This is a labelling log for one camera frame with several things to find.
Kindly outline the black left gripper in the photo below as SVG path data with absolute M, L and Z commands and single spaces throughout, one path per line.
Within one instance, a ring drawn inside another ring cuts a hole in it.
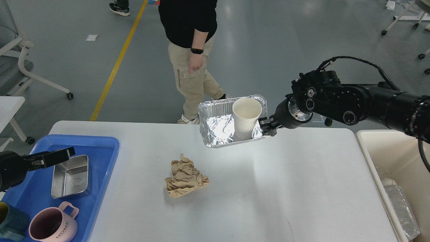
M 74 147 L 55 151 L 43 151 L 24 157 L 12 151 L 3 151 L 0 153 L 0 190 L 4 192 L 11 187 L 21 184 L 26 178 L 28 170 L 44 169 L 63 163 L 75 154 Z

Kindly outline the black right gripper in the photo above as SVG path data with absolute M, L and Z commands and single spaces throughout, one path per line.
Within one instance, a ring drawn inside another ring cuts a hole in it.
M 295 97 L 286 97 L 275 109 L 273 118 L 259 118 L 259 125 L 264 136 L 275 136 L 278 128 L 295 129 L 313 118 L 313 113 L 299 109 Z

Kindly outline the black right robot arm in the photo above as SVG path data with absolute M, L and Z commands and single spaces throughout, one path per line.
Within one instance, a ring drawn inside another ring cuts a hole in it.
M 292 93 L 286 95 L 270 117 L 258 120 L 263 133 L 275 135 L 279 128 L 295 129 L 308 123 L 314 114 L 324 116 L 325 126 L 338 121 L 356 125 L 370 120 L 418 140 L 421 159 L 429 169 L 423 143 L 429 143 L 430 107 L 428 95 L 413 95 L 398 89 L 376 64 L 352 56 L 343 56 L 375 67 L 382 82 L 378 84 L 342 84 L 335 71 L 326 68 L 342 56 L 323 61 L 316 70 L 300 73 L 292 81 Z

